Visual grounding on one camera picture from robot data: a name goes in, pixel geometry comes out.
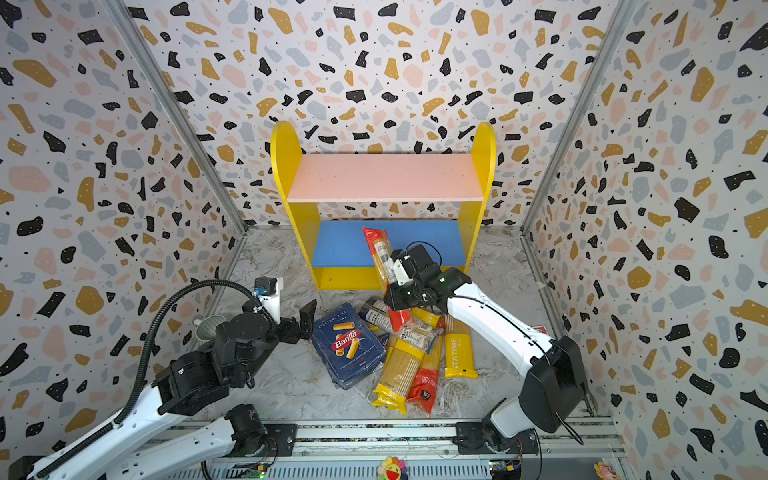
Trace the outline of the blue Barilla pasta box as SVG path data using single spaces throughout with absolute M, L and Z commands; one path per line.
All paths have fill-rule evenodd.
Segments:
M 349 303 L 317 320 L 311 341 L 332 382 L 343 390 L 359 383 L 386 359 L 384 344 Z

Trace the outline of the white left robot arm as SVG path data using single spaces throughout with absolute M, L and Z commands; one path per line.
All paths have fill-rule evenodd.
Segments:
M 310 339 L 317 308 L 310 301 L 298 318 L 272 313 L 256 301 L 217 325 L 215 336 L 199 349 L 172 361 L 117 414 L 86 437 L 47 457 L 23 456 L 8 469 L 11 479 L 96 479 L 117 460 L 233 389 L 251 388 L 279 343 Z

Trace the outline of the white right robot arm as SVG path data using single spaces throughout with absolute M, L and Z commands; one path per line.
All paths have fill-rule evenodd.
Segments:
M 421 270 L 394 268 L 385 302 L 393 310 L 435 306 L 484 337 L 523 379 L 519 394 L 497 404 L 483 420 L 488 445 L 539 429 L 563 428 L 579 444 L 583 438 L 568 416 L 585 399 L 587 380 L 578 344 L 567 336 L 542 333 L 493 301 L 456 268 L 430 265 Z

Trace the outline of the dark label spaghetti bag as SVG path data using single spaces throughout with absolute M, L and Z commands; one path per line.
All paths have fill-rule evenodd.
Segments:
M 389 309 L 383 300 L 376 297 L 369 298 L 359 309 L 359 316 L 368 324 L 392 334 L 394 332 Z

